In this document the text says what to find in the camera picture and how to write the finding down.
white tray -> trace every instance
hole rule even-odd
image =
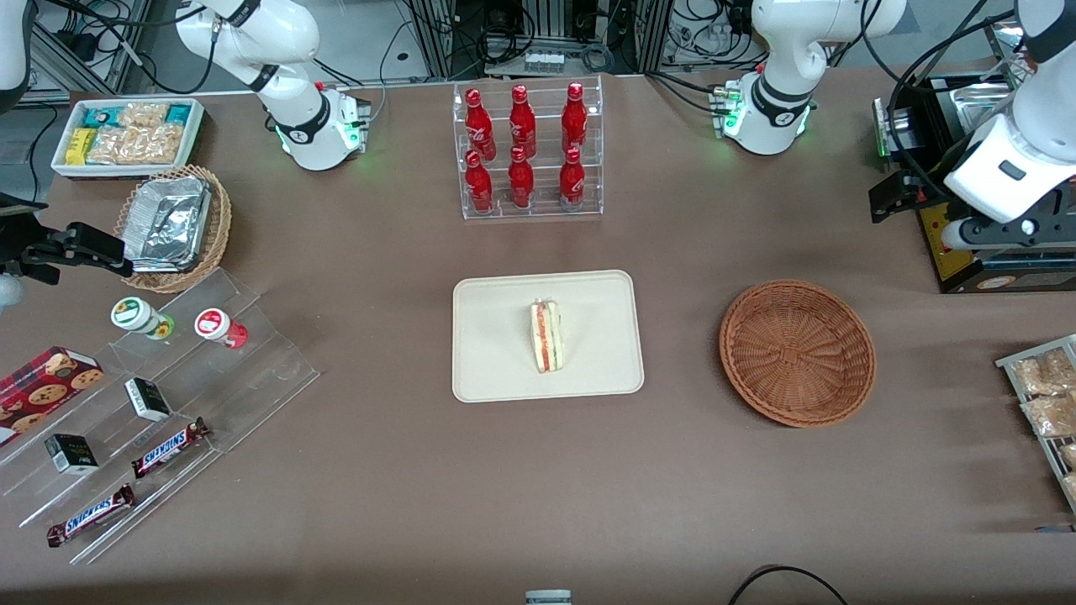
[[[465,404],[634,393],[642,388],[635,290],[624,271],[464,280],[452,301],[452,392]],[[539,374],[530,304],[561,306],[564,369]]]
[[[171,105],[189,105],[190,114],[187,115],[187,123],[183,127],[183,138],[180,139],[180,150],[175,154],[175,160],[171,164],[137,164],[137,165],[98,165],[87,164],[73,166],[67,164],[65,156],[67,147],[71,144],[71,133],[75,128],[82,126],[86,113],[90,110],[103,108],[114,108],[125,105],[128,102],[140,103],[167,103]],[[68,179],[123,179],[130,177],[145,177],[156,174],[166,170],[172,170],[186,166],[194,151],[195,141],[198,138],[198,128],[201,126],[204,109],[197,100],[187,97],[138,97],[132,99],[95,99],[89,101],[79,101],[71,108],[71,115],[68,117],[67,126],[63,127],[63,135],[56,145],[53,154],[53,170],[61,177]]]

aluminum foil container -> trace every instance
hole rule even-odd
[[[185,272],[198,264],[213,187],[204,179],[157,179],[139,187],[121,239],[137,272]]]

jar lid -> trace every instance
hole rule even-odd
[[[153,311],[150,305],[138,296],[128,296],[112,308],[112,323],[124,329],[139,328],[150,321]]]
[[[231,327],[231,318],[221,309],[206,309],[195,320],[195,332],[209,340],[216,340]]]

sandwich slice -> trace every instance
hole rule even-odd
[[[561,309],[553,300],[536,300],[530,306],[530,335],[534,338],[538,371],[546,374],[564,367],[561,341]]]

snickers bar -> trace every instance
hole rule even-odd
[[[132,508],[133,506],[134,492],[131,491],[130,486],[124,483],[124,487],[119,488],[118,492],[83,510],[77,517],[68,519],[67,523],[58,523],[48,527],[48,547],[56,548],[76,536],[86,527],[95,523],[100,523],[117,510]]]
[[[186,425],[183,431],[180,431],[164,444],[153,448],[150,453],[132,462],[131,466],[134,468],[134,478],[141,479],[145,477],[154,469],[175,458],[176,454],[192,444],[201,439],[202,436],[209,435],[209,427],[206,426],[206,422],[199,416],[197,420]]]

